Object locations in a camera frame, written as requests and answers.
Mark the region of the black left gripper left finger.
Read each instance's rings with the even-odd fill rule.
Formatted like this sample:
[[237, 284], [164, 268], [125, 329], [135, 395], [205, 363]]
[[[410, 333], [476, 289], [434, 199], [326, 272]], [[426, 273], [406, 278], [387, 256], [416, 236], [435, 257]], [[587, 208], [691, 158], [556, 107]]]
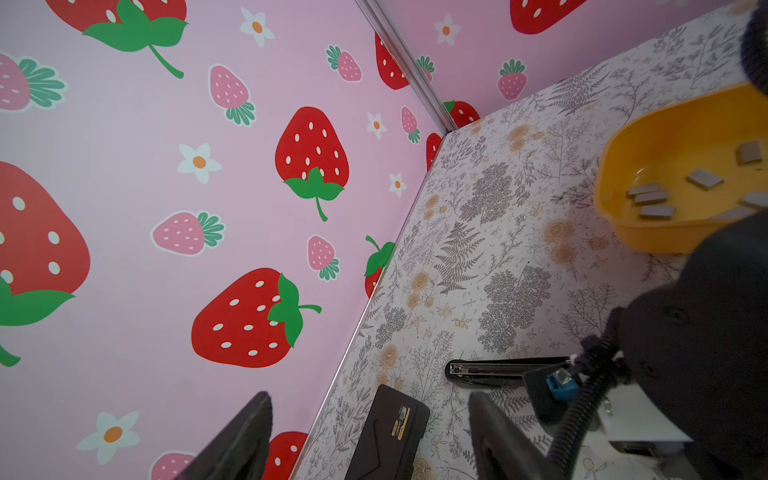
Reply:
[[257, 393], [176, 479], [260, 480], [273, 426], [273, 406], [266, 391]]

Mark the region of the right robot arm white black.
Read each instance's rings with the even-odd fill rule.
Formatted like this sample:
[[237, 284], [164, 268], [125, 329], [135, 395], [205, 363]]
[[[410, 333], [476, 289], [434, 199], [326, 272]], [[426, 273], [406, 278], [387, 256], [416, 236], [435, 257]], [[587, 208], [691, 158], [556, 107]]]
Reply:
[[643, 224], [611, 216], [628, 246], [685, 253], [678, 279], [613, 310], [585, 341], [583, 374], [549, 451], [511, 455], [529, 479], [568, 479], [599, 403], [620, 382], [649, 400], [707, 454], [746, 479], [767, 475], [767, 211], [754, 201], [765, 170], [749, 170], [740, 142], [767, 137], [767, 5], [744, 30], [747, 83], [664, 108], [607, 145], [595, 203], [610, 216], [631, 164], [656, 163], [680, 218]]

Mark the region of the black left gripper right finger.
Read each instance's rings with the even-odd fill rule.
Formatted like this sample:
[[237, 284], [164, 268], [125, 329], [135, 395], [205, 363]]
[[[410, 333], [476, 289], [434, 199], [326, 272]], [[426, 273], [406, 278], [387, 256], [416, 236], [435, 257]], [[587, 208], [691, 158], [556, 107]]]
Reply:
[[478, 479], [565, 478], [488, 394], [473, 392], [468, 411]]

